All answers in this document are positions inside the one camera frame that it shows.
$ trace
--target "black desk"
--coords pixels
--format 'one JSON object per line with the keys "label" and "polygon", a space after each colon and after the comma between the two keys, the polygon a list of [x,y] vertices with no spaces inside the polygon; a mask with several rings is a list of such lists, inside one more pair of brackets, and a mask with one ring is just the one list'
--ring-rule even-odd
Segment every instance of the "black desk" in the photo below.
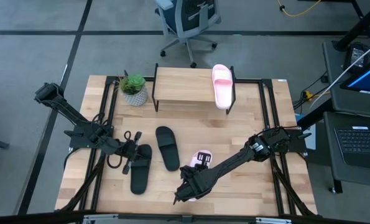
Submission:
{"label": "black desk", "polygon": [[[323,54],[328,80],[330,83],[333,83],[343,72],[342,64],[345,60],[346,52],[339,52],[334,49],[331,42],[325,42],[323,43]],[[331,88],[330,99],[326,100],[297,122],[302,130],[309,128],[317,121],[323,119],[323,113],[326,111],[340,111],[370,116],[370,94],[340,88],[341,81],[346,80],[349,76],[350,74],[345,74],[339,80],[339,83]]]}
{"label": "black desk", "polygon": [[316,156],[319,154],[318,159],[308,161],[331,166],[334,180],[333,190],[336,193],[342,193],[341,180],[370,185],[370,169],[350,166],[344,163],[334,132],[335,126],[360,126],[361,124],[368,126],[370,125],[370,118],[332,112],[325,112],[323,117],[325,128],[317,129],[317,135],[320,136],[319,144],[316,151],[312,152]]}

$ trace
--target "floor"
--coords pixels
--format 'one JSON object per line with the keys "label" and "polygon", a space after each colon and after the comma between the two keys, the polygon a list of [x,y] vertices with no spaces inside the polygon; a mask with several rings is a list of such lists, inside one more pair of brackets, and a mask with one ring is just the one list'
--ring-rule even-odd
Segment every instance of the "floor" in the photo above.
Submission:
{"label": "floor", "polygon": [[[218,42],[217,49],[211,51],[207,44],[192,43],[198,68],[223,63],[233,65],[239,77],[285,78],[293,100],[325,71],[321,43],[340,38],[304,32],[347,31],[358,21],[354,7],[346,2],[322,2],[298,18],[283,15],[273,0],[219,2],[222,23],[211,29],[217,32],[208,35]],[[117,75],[126,69],[129,73],[151,76],[156,62],[168,67],[190,64],[182,45],[168,49],[164,58],[159,56],[160,48],[170,38],[155,32],[161,27],[150,0],[92,1],[84,30],[133,32],[78,35],[76,39],[75,35],[54,32],[78,30],[86,3],[86,0],[0,0],[0,34],[4,34],[0,35],[0,140],[11,145],[8,150],[0,150],[0,216],[17,212],[37,155],[49,110],[38,105],[33,97],[44,82],[59,83],[63,74],[69,75],[65,97],[78,109],[88,75]],[[298,0],[282,3],[293,14],[312,4]],[[370,10],[370,1],[361,0],[358,4],[363,13]],[[7,30],[22,30],[23,35]],[[46,30],[53,35],[26,35],[34,34],[32,30]],[[228,31],[243,35],[228,35]],[[276,33],[265,36],[254,31]],[[280,34],[278,31],[302,33],[275,35]],[[367,38],[359,41],[370,45]],[[310,90],[316,92],[323,87],[318,83]],[[304,106],[302,113],[306,114],[308,108]],[[51,212],[54,208],[69,143],[63,131],[71,128],[66,119],[58,116],[29,213]],[[330,168],[311,164],[309,171],[320,215],[370,222],[370,186],[344,183],[344,194],[332,195],[327,191],[332,184]]]}

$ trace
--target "chair armrest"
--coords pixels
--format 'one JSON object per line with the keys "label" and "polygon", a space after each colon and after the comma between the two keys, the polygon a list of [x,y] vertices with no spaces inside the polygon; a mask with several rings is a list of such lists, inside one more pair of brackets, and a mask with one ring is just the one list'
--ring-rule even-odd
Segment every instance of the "chair armrest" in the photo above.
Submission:
{"label": "chair armrest", "polygon": [[154,0],[155,3],[162,9],[167,10],[173,7],[173,3],[170,0]]}

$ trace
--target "yellow cable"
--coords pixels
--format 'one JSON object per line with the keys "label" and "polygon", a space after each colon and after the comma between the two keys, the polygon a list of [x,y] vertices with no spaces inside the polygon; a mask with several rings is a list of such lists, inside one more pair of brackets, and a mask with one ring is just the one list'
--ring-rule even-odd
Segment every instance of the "yellow cable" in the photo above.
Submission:
{"label": "yellow cable", "polygon": [[[280,3],[280,0],[277,0],[277,2],[279,3],[279,6],[280,6],[280,7],[282,7],[282,4]],[[288,16],[290,16],[290,17],[302,16],[302,15],[304,15],[305,13],[307,13],[309,10],[313,9],[313,7],[315,7],[315,6],[316,6],[317,4],[319,4],[320,2],[321,2],[321,0],[317,1],[314,5],[310,6],[310,8],[308,8],[307,10],[305,10],[305,11],[303,11],[303,12],[301,12],[301,13],[298,13],[298,14],[296,14],[296,15],[290,15],[290,14],[288,14],[288,13],[287,13],[287,11],[286,11],[284,8],[282,9],[282,11],[283,11],[286,15],[288,15]]]}
{"label": "yellow cable", "polygon": [[[329,94],[329,93],[330,93],[330,91],[328,91],[328,92],[324,93],[324,95],[325,95],[325,94]],[[317,94],[317,95],[315,95],[315,96],[313,96],[313,97],[316,97],[316,96],[320,96],[320,94]]]}

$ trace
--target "slipper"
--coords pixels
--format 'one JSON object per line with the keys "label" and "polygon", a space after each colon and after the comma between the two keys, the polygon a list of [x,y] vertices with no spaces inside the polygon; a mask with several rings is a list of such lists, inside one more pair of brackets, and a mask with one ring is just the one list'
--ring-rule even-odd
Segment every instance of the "slipper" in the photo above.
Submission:
{"label": "slipper", "polygon": [[165,126],[158,127],[155,130],[155,136],[167,170],[179,169],[178,147],[172,130]]}
{"label": "slipper", "polygon": [[[192,160],[190,161],[190,164],[189,164],[190,167],[195,167],[196,164],[201,165],[201,159],[202,159],[202,157],[201,157],[201,154],[200,153],[209,154],[210,155],[210,157],[206,160],[207,167],[210,166],[210,164],[212,162],[212,153],[210,151],[208,151],[208,150],[200,150],[200,151],[196,152],[193,155]],[[197,201],[197,199],[195,199],[195,198],[189,199],[189,202],[195,202],[195,201]]]}
{"label": "slipper", "polygon": [[146,191],[152,148],[148,144],[143,144],[139,146],[138,151],[143,157],[131,163],[131,192],[140,195]]}
{"label": "slipper", "polygon": [[215,65],[212,68],[212,82],[215,92],[215,105],[226,110],[232,104],[232,73],[224,65]]}

